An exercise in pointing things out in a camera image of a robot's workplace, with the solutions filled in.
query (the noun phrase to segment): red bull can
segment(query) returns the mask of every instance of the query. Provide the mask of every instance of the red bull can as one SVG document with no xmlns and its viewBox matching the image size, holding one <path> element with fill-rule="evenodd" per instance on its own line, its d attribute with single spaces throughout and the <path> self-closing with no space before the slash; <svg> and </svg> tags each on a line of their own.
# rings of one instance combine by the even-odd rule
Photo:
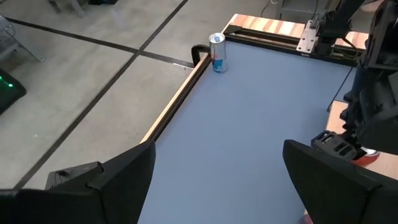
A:
<svg viewBox="0 0 398 224">
<path fill-rule="evenodd" d="M 222 33 L 211 34 L 209 42 L 213 70 L 217 73 L 224 73 L 227 69 L 225 35 Z"/>
</svg>

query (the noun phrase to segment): silver can lid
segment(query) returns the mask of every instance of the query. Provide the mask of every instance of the silver can lid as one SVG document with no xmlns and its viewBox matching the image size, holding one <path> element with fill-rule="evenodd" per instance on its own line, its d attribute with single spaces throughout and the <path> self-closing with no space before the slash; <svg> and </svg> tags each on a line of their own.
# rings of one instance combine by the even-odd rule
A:
<svg viewBox="0 0 398 224">
<path fill-rule="evenodd" d="M 215 34 L 211 34 L 209 37 L 209 41 L 212 44 L 218 44 L 221 43 L 225 40 L 225 36 L 222 33 L 215 33 Z"/>
</svg>

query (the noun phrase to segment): concrete floor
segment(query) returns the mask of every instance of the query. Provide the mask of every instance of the concrete floor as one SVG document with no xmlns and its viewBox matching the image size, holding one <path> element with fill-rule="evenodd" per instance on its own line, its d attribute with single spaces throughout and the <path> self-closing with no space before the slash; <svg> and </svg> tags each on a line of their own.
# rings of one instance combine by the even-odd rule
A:
<svg viewBox="0 0 398 224">
<path fill-rule="evenodd" d="M 88 6 L 82 19 L 68 5 L 57 13 L 47 0 L 12 0 L 1 5 L 0 14 L 139 49 L 146 47 L 143 44 L 181 2 L 119 0 L 114 6 Z M 266 2 L 189 0 L 143 50 L 191 62 L 191 46 L 207 44 L 208 36 L 220 31 L 234 13 L 259 16 Z M 270 5 L 263 16 L 274 14 Z M 191 72 L 70 35 L 17 24 L 15 28 L 47 60 L 36 62 L 20 50 L 0 63 L 28 91 L 0 116 L 2 189 L 13 188 L 21 180 L 126 63 L 132 62 L 24 187 L 42 189 L 50 171 L 104 162 L 138 144 Z"/>
</svg>

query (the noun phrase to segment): wooden board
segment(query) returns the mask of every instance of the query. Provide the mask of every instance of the wooden board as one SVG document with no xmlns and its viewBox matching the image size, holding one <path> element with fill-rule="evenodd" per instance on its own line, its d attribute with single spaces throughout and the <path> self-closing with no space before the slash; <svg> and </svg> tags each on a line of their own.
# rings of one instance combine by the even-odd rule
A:
<svg viewBox="0 0 398 224">
<path fill-rule="evenodd" d="M 254 16 L 245 16 L 235 14 L 229 22 L 231 25 L 241 26 L 243 28 L 270 32 L 273 34 L 287 35 L 290 37 L 301 37 L 305 24 L 294 22 L 279 21 L 276 19 L 266 19 Z M 346 36 L 347 40 L 354 44 L 358 49 L 365 49 L 365 40 L 368 39 L 368 34 L 361 32 L 349 32 Z M 336 45 L 350 47 L 341 39 L 336 41 Z"/>
<path fill-rule="evenodd" d="M 326 126 L 327 130 L 334 131 L 338 134 L 344 131 L 342 127 L 344 121 L 340 119 L 340 113 L 345 108 L 347 108 L 346 103 L 340 101 L 333 102 L 330 109 L 328 124 Z M 372 164 L 367 165 L 366 168 L 398 180 L 398 156 L 382 152 L 379 158 Z"/>
</svg>

